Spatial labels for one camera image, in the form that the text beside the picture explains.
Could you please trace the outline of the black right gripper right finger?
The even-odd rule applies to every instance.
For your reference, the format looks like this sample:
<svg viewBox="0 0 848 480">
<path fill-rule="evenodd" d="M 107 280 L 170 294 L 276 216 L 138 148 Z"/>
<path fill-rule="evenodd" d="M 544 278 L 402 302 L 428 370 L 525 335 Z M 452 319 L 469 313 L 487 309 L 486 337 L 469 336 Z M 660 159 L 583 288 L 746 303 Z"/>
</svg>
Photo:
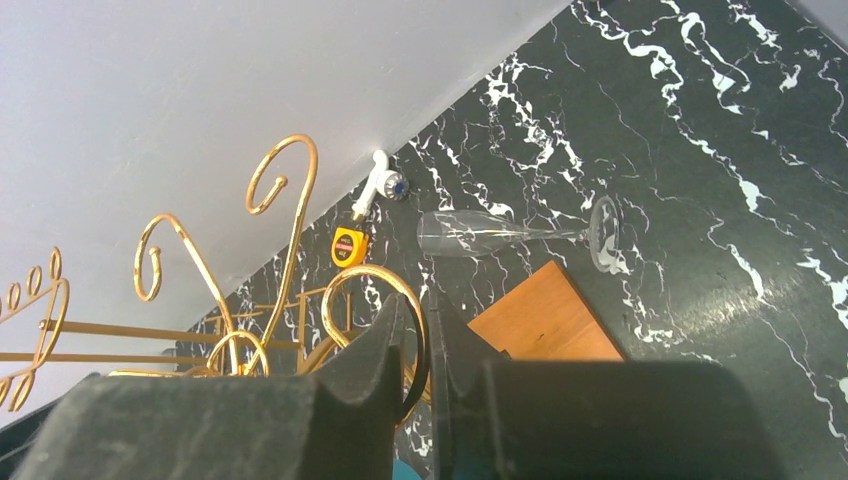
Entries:
<svg viewBox="0 0 848 480">
<path fill-rule="evenodd" d="M 436 479 L 783 479 L 744 385 L 692 361 L 520 361 L 427 301 Z"/>
</svg>

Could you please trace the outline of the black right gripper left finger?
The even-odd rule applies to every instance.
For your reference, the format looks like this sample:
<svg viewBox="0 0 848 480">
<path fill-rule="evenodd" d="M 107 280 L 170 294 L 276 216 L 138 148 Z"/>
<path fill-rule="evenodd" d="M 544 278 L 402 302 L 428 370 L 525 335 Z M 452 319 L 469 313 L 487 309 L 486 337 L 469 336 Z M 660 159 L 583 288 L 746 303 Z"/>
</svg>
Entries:
<svg viewBox="0 0 848 480">
<path fill-rule="evenodd" d="M 314 372 L 99 377 L 74 387 L 18 479 L 388 479 L 402 417 L 406 302 Z"/>
</svg>

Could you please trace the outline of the clear wine glass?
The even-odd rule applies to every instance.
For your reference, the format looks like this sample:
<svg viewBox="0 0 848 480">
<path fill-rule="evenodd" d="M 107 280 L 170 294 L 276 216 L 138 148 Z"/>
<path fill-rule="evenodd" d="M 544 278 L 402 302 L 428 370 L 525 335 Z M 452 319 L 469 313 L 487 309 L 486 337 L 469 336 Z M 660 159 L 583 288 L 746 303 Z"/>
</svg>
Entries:
<svg viewBox="0 0 848 480">
<path fill-rule="evenodd" d="M 424 254 L 451 258 L 490 255 L 535 240 L 585 242 L 595 268 L 608 273 L 619 249 L 621 220 L 619 208 L 608 196 L 594 203 L 588 226 L 578 229 L 529 228 L 480 211 L 432 211 L 421 216 L 416 238 Z"/>
</svg>

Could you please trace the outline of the blue plastic wine glass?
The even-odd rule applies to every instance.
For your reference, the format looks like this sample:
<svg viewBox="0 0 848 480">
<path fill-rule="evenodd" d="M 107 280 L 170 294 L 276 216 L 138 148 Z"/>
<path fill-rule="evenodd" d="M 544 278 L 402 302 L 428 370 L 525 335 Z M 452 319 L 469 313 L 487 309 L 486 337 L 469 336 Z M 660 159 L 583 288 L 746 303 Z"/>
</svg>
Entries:
<svg viewBox="0 0 848 480">
<path fill-rule="evenodd" d="M 406 462 L 395 459 L 392 464 L 392 480 L 432 480 L 431 475 L 421 475 Z"/>
</svg>

